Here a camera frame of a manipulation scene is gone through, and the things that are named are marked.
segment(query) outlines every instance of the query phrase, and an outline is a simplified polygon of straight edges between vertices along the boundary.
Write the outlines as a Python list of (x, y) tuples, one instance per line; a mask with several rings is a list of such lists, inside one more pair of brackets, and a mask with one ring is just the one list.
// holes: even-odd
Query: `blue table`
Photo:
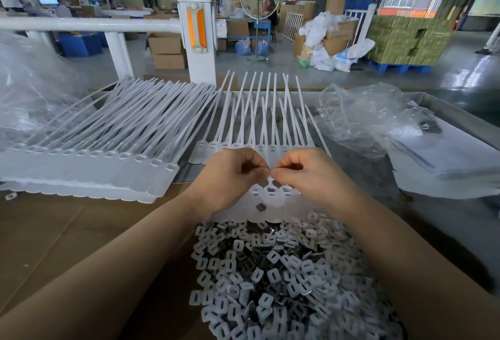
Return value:
[[(252, 19), (252, 18), (247, 18), (247, 19), (233, 19), (233, 18), (227, 18), (227, 21), (247, 21), (249, 23), (253, 24), (253, 29), (257, 29), (257, 20)], [(259, 29), (266, 29), (267, 30), (267, 36), (259, 36), (259, 39), (261, 40), (266, 40), (267, 43), (269, 44), (271, 42), (271, 21), (269, 19), (259, 19)], [(244, 40), (244, 39), (250, 39), (250, 40), (256, 40), (257, 37), (255, 36), (255, 32), (250, 33), (250, 36), (229, 36), (228, 35), (228, 40)]]

